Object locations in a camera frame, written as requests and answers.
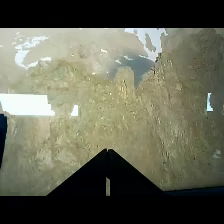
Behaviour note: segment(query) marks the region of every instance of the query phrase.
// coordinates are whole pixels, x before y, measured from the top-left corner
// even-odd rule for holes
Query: beige surface
[[[155,71],[137,89],[130,68],[120,69],[114,80],[107,75],[126,52],[145,54],[133,34],[20,30],[51,35],[30,50],[24,64],[40,57],[52,62],[26,71],[14,62],[11,41],[18,29],[1,32],[1,92],[47,95],[56,113],[8,115],[1,195],[46,195],[103,148],[113,148],[164,190],[224,184],[223,115],[206,112],[208,92],[213,108],[222,102],[224,40],[214,29],[162,37]],[[100,49],[108,51],[103,59]],[[75,104],[79,116],[71,117]]]

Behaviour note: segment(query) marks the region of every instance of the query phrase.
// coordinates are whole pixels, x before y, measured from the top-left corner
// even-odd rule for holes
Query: glossy surface
[[[103,148],[163,190],[224,184],[223,29],[0,32],[0,195],[46,195]]]

